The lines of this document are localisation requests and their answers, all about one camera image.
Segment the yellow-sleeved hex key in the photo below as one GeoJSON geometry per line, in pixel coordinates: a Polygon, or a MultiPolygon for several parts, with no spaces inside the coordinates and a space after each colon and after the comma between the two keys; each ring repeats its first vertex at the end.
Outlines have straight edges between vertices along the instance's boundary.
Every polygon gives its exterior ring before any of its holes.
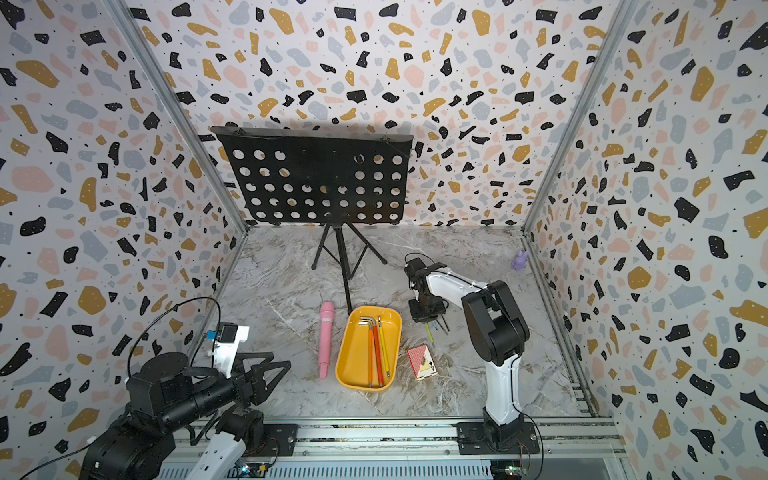
{"type": "Polygon", "coordinates": [[[391,368],[390,368],[389,356],[386,348],[386,339],[384,335],[383,323],[380,316],[377,317],[377,327],[378,327],[378,335],[379,335],[379,342],[380,342],[380,351],[381,351],[381,356],[382,356],[383,365],[384,365],[384,372],[386,374],[386,378],[389,379],[391,378],[391,368]]]}

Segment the orange-sleeved hex key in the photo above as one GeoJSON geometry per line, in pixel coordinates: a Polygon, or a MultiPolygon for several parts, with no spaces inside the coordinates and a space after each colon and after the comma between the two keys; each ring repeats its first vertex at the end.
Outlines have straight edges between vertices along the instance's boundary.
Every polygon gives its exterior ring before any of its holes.
{"type": "Polygon", "coordinates": [[[370,317],[363,316],[360,318],[359,323],[365,325],[368,328],[368,340],[367,340],[367,381],[368,387],[373,387],[373,370],[374,370],[374,342],[373,342],[373,320],[370,317]]]}

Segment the red-sleeved hex key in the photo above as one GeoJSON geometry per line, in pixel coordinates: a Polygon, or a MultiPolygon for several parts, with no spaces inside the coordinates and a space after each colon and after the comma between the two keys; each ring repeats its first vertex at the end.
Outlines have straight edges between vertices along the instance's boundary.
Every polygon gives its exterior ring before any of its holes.
{"type": "Polygon", "coordinates": [[[379,341],[379,335],[378,335],[378,324],[375,319],[371,317],[366,317],[366,316],[363,316],[361,318],[361,322],[369,326],[369,330],[371,333],[372,356],[373,356],[374,365],[375,365],[376,378],[378,381],[378,386],[383,387],[384,386],[384,369],[383,369],[380,341],[379,341]]]}

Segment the yellow plastic storage tray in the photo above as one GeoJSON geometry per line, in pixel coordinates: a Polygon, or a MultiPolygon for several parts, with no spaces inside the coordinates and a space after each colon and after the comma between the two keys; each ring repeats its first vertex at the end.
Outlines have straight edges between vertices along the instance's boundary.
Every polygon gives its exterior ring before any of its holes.
{"type": "Polygon", "coordinates": [[[393,309],[361,306],[349,315],[335,375],[348,389],[383,392],[394,382],[402,332],[393,309]]]}

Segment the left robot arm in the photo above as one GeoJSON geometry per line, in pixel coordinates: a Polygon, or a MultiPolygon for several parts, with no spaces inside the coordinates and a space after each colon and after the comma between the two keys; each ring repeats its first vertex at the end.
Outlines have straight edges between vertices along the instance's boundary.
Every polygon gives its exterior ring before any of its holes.
{"type": "Polygon", "coordinates": [[[124,413],[89,445],[81,478],[156,479],[176,448],[176,433],[203,418],[215,432],[191,476],[221,478],[244,454],[267,447],[257,407],[290,369],[270,352],[236,355],[229,373],[193,366],[181,352],[149,360],[126,382],[124,413]]]}

